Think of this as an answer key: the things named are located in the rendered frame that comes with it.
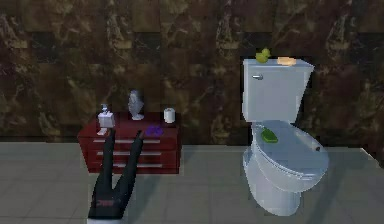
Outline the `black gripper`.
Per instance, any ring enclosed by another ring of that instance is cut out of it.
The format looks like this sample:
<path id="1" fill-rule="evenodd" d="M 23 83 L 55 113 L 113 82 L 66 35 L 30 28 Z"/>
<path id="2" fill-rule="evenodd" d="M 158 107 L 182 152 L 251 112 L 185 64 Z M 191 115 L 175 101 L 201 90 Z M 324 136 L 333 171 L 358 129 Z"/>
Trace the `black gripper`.
<path id="1" fill-rule="evenodd" d="M 88 212 L 89 219 L 121 220 L 134 188 L 137 163 L 143 147 L 143 132 L 137 132 L 130 149 L 128 162 L 115 189 L 112 189 L 115 133 L 114 129 L 110 129 L 104 143 L 101 170 L 95 184 Z"/>

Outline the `white soap dispenser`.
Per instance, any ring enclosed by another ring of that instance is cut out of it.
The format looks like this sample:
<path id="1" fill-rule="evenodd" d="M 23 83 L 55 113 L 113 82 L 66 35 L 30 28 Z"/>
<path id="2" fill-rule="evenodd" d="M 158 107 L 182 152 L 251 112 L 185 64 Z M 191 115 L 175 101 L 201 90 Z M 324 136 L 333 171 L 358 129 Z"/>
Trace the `white soap dispenser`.
<path id="1" fill-rule="evenodd" d="M 107 104 L 102 104 L 102 110 L 98 114 L 98 122 L 100 130 L 97 132 L 99 136 L 105 135 L 109 128 L 115 126 L 114 114 L 108 109 Z"/>

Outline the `white toilet tissue roll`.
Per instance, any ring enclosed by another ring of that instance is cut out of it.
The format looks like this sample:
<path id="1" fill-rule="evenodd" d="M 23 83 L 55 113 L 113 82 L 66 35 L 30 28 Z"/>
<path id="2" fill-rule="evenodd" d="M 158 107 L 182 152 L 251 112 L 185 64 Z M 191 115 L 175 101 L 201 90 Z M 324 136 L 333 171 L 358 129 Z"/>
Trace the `white toilet tissue roll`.
<path id="1" fill-rule="evenodd" d="M 163 111 L 164 122 L 172 124 L 176 120 L 176 112 L 173 108 L 165 108 Z"/>

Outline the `green soap bar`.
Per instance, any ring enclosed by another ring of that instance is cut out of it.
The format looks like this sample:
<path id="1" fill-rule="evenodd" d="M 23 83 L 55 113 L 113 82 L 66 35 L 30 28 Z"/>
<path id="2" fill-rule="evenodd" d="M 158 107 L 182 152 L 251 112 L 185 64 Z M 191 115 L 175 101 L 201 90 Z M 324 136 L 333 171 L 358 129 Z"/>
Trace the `green soap bar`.
<path id="1" fill-rule="evenodd" d="M 266 143 L 277 143 L 278 138 L 273 131 L 268 128 L 264 128 L 261 132 L 261 138 Z"/>

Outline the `pale blue toilet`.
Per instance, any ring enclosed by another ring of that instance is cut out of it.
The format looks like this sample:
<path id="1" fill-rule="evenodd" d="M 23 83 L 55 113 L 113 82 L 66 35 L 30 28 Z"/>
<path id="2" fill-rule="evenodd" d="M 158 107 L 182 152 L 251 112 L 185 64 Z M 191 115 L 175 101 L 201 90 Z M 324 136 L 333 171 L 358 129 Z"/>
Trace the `pale blue toilet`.
<path id="1" fill-rule="evenodd" d="M 253 198 L 266 211 L 291 216 L 301 194 L 313 188 L 328 170 L 325 148 L 294 125 L 314 66 L 301 59 L 284 66 L 270 59 L 243 61 L 242 114 L 251 125 L 252 141 L 243 154 L 243 167 Z M 268 128 L 278 138 L 266 143 Z"/>

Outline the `red chest of drawers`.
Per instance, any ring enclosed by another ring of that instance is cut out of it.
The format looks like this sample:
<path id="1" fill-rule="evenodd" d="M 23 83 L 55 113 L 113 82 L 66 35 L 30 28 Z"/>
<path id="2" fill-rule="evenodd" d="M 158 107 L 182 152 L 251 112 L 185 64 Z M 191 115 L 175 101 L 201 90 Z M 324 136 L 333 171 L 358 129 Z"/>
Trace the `red chest of drawers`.
<path id="1" fill-rule="evenodd" d="M 118 112 L 115 116 L 115 145 L 113 151 L 113 173 L 121 174 L 130 155 L 130 148 L 137 131 L 144 133 L 142 152 L 137 164 L 139 174 L 178 174 L 181 158 L 180 115 L 172 124 L 164 122 L 161 112 L 146 112 L 142 120 L 134 121 L 129 112 Z M 163 134 L 146 136 L 150 125 L 160 125 Z M 89 173 L 99 173 L 103 159 L 103 146 L 107 135 L 99 136 L 99 122 L 93 119 L 78 133 L 77 139 Z"/>

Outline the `purple small object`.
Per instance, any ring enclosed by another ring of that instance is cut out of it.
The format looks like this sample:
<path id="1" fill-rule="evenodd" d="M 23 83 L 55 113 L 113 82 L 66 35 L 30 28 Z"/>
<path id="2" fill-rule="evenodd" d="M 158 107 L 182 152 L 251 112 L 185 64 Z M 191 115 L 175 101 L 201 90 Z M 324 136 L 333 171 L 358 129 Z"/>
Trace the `purple small object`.
<path id="1" fill-rule="evenodd" d="M 145 135 L 146 136 L 159 137 L 162 134 L 163 134 L 163 129 L 161 128 L 160 125 L 150 125 L 145 130 Z"/>

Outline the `grey bust statue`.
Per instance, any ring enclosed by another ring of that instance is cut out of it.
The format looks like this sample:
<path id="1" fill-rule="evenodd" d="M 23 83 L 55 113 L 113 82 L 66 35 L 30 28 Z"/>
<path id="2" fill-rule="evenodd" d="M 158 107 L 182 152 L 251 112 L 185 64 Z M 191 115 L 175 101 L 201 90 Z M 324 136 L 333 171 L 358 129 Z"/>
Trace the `grey bust statue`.
<path id="1" fill-rule="evenodd" d="M 144 102 L 140 98 L 140 94 L 137 90 L 132 90 L 129 93 L 128 110 L 133 120 L 142 120 L 144 115 L 141 113 L 141 109 L 144 106 Z"/>

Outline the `green rubber duck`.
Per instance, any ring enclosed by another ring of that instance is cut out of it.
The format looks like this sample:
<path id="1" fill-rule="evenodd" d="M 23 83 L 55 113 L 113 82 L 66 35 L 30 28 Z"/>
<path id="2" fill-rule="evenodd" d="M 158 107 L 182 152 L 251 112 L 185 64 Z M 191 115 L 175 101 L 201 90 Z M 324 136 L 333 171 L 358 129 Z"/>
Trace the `green rubber duck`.
<path id="1" fill-rule="evenodd" d="M 259 62 L 259 63 L 266 63 L 269 59 L 269 57 L 271 56 L 270 54 L 270 50 L 267 49 L 267 48 L 264 48 L 261 52 L 258 52 L 256 55 L 255 55 L 255 58 L 256 60 Z"/>

